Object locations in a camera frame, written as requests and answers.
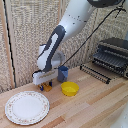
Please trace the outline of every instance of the plate with gold rim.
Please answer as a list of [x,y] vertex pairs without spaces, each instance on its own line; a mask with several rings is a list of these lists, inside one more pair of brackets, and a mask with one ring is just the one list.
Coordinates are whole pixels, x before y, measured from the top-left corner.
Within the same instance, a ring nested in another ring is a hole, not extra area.
[[49,101],[41,93],[24,91],[6,103],[5,114],[13,123],[30,125],[41,121],[49,112]]

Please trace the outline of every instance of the wooden table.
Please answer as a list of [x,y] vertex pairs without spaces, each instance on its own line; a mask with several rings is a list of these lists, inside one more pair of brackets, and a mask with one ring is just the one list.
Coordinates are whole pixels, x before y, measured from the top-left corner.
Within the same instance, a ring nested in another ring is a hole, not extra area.
[[[117,78],[106,85],[77,67],[69,71],[68,80],[80,87],[73,97],[62,94],[61,83],[56,79],[50,92],[40,91],[31,83],[0,94],[0,128],[109,128],[128,101],[127,79]],[[22,91],[37,91],[48,98],[50,111],[42,121],[20,126],[7,119],[6,102]]]

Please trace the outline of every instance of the woven wall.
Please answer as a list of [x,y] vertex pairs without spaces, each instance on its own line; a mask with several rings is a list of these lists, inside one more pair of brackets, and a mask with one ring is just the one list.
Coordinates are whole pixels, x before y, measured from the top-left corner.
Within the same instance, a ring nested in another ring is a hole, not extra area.
[[4,4],[0,0],[0,93],[14,88],[11,63]]
[[[98,9],[95,28],[111,10],[112,9]],[[128,31],[128,16],[127,13],[120,12],[117,18],[115,18],[117,13],[118,11],[112,13],[91,38],[89,50],[87,52],[88,61],[92,59],[92,55],[96,52],[98,41],[110,37],[125,39]]]
[[32,82],[39,45],[45,44],[58,24],[59,0],[8,0],[12,51],[18,86]]
[[[66,7],[68,6],[70,0],[63,1],[63,10],[62,13],[64,13]],[[75,37],[72,37],[65,43],[61,45],[61,51],[66,55],[66,60],[84,43],[84,41],[87,39],[87,37],[91,34],[93,30],[93,25],[95,22],[97,10],[94,11],[92,16],[90,17],[89,21],[83,28],[83,30],[77,34]],[[88,44],[90,40],[84,45],[80,51],[65,65],[69,68],[73,68],[76,66],[80,66],[82,63],[86,62],[86,55],[88,50]]]

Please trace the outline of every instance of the wooden panel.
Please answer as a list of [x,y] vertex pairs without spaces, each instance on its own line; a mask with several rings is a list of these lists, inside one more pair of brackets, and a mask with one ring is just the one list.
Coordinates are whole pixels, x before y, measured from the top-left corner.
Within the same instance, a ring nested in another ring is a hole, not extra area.
[[0,0],[0,93],[14,87],[14,76],[4,3]]
[[0,126],[26,128],[7,119],[4,107],[11,96],[22,91],[36,91],[45,95],[50,103],[48,115],[30,128],[110,128],[128,102],[128,80],[114,79],[109,85],[93,78],[79,67],[69,70],[69,81],[79,85],[78,93],[67,97],[61,92],[61,83],[53,80],[50,92],[40,91],[28,84],[0,95]]

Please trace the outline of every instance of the yellow bowl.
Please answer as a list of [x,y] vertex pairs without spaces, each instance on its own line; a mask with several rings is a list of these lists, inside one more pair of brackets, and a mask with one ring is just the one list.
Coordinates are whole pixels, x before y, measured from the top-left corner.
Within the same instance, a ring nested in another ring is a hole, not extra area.
[[66,96],[74,96],[79,90],[79,86],[74,82],[64,82],[61,84],[62,92]]

